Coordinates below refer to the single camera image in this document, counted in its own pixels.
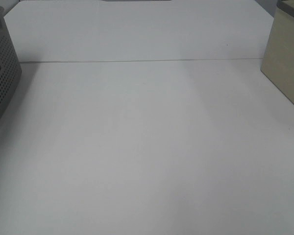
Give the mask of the grey perforated plastic basket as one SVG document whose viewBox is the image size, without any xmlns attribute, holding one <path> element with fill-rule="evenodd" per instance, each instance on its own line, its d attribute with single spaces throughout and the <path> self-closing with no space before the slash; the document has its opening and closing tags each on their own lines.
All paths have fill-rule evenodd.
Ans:
<svg viewBox="0 0 294 235">
<path fill-rule="evenodd" d="M 0 119 L 9 105 L 22 75 L 22 69 L 0 6 Z"/>
</svg>

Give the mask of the beige storage box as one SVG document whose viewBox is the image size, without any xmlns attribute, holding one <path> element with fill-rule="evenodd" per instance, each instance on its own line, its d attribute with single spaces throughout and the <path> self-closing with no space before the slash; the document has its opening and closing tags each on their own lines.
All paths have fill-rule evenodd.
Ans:
<svg viewBox="0 0 294 235">
<path fill-rule="evenodd" d="M 279 0 L 261 72 L 294 105 L 294 0 Z"/>
</svg>

